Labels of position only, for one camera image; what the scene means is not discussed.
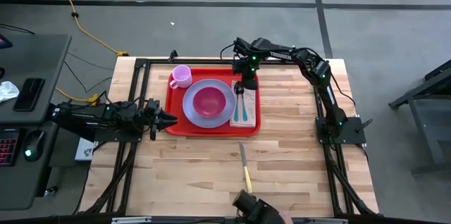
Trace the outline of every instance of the concrete floor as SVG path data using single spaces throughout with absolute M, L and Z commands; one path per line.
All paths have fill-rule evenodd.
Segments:
M 295 2 L 315 0 L 130 0 Z M 330 4 L 451 4 L 451 0 L 323 0 Z M 0 23 L 25 27 L 36 33 L 69 33 L 70 52 L 88 61 L 114 67 L 109 50 L 78 31 L 68 6 L 0 6 Z M 177 49 L 183 56 L 217 56 L 239 36 L 246 40 L 266 37 L 279 44 L 309 46 L 324 53 L 315 8 L 224 8 L 224 7 L 118 7 L 78 6 L 80 21 L 93 34 L 115 49 L 133 56 L 167 56 Z M 389 101 L 421 83 L 422 77 L 450 59 L 451 11 L 422 10 L 325 10 L 334 58 L 345 59 L 357 111 L 374 122 L 366 129 L 371 176 L 380 212 L 386 216 L 451 220 L 451 175 L 420 178 L 412 168 L 428 164 L 426 143 L 416 131 L 407 107 L 391 111 Z M 91 87 L 110 77 L 68 56 L 67 63 Z M 58 86 L 73 96 L 88 97 L 108 89 L 109 81 L 89 93 L 64 68 Z M 54 102 L 64 100 L 55 94 Z M 40 201 L 28 211 L 0 212 L 0 219 L 71 214 L 75 210 L 87 167 L 61 168 L 55 182 L 67 193 Z

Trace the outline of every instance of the lavender plate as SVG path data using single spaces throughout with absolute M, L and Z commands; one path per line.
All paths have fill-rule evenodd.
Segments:
M 205 87 L 215 87 L 224 93 L 225 96 L 225 107 L 223 112 L 215 118 L 204 118 L 201 117 L 194 109 L 193 101 L 196 93 L 204 89 Z M 215 128 L 223 125 L 229 121 L 235 109 L 235 94 L 233 90 L 224 82 L 214 79 L 200 80 L 186 91 L 183 97 L 183 113 L 188 118 L 188 120 L 195 124 L 196 126 L 202 128 Z

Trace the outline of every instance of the wooden table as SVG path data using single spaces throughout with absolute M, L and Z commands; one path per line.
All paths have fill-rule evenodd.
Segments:
M 118 59 L 109 92 L 112 101 L 127 100 L 135 59 Z M 342 91 L 351 95 L 345 62 L 331 59 L 330 65 Z M 146 99 L 159 99 L 164 107 L 173 68 L 152 66 Z M 135 159 L 127 215 L 234 216 L 232 200 L 246 187 L 237 144 L 242 142 L 257 197 L 280 211 L 289 211 L 292 217 L 333 216 L 323 149 L 314 129 L 312 86 L 297 66 L 262 66 L 258 75 L 262 122 L 255 136 L 179 137 L 160 132 L 155 142 L 149 140 L 149 135 L 143 136 Z M 335 85 L 333 88 L 340 107 L 353 116 L 352 102 L 336 91 Z M 81 211 L 89 208 L 111 181 L 117 148 L 118 144 L 112 142 L 95 152 Z M 377 212 L 364 154 L 354 145 L 344 145 L 343 154 L 351 185 Z M 119 184 L 116 206 L 122 186 Z M 338 191 L 344 210 L 341 186 Z

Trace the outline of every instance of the knife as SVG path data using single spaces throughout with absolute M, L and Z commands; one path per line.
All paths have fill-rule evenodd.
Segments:
M 242 159 L 242 165 L 245 168 L 245 177 L 246 177 L 246 187 L 247 187 L 247 193 L 252 193 L 252 183 L 251 183 L 251 177 L 249 176 L 249 171 L 247 171 L 247 159 L 246 159 L 246 152 L 245 148 L 241 143 L 238 143 L 240 145 L 240 151 L 241 151 L 241 159 Z

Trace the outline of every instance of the utensil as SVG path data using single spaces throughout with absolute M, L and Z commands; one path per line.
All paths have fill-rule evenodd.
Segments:
M 225 96 L 225 107 L 223 112 L 215 118 L 204 118 L 200 116 L 194 109 L 193 101 L 195 94 L 205 87 L 215 87 L 219 89 Z M 233 90 L 224 82 L 214 79 L 200 80 L 186 91 L 183 97 L 183 113 L 186 118 L 196 126 L 202 128 L 215 128 L 223 125 L 230 120 L 235 110 L 235 94 Z
M 246 159 L 245 147 L 241 143 L 238 143 L 238 144 L 240 145 L 242 165 L 245 169 L 247 193 L 251 194 L 252 193 L 252 183 L 251 183 L 251 177 L 249 176 L 249 171 L 247 170 L 247 159 Z
M 242 100 L 242 119 L 244 121 L 247 121 L 247 113 L 246 113 L 246 107 L 245 107 L 245 98 L 243 97 L 243 94 L 245 93 L 245 88 L 243 87 L 243 84 L 239 81 L 234 86 L 235 94 L 237 94 L 237 104 L 235 107 L 235 117 L 233 120 L 235 122 L 238 122 L 240 119 L 240 114 L 238 113 L 238 103 L 240 100 L 240 94 L 241 94 L 241 100 Z
M 171 89 L 187 88 L 192 84 L 191 69 L 185 65 L 176 66 L 172 71 L 172 77 L 174 80 L 169 82 Z
M 195 94 L 193 106 L 195 111 L 204 118 L 215 118 L 226 107 L 226 97 L 215 87 L 205 87 Z

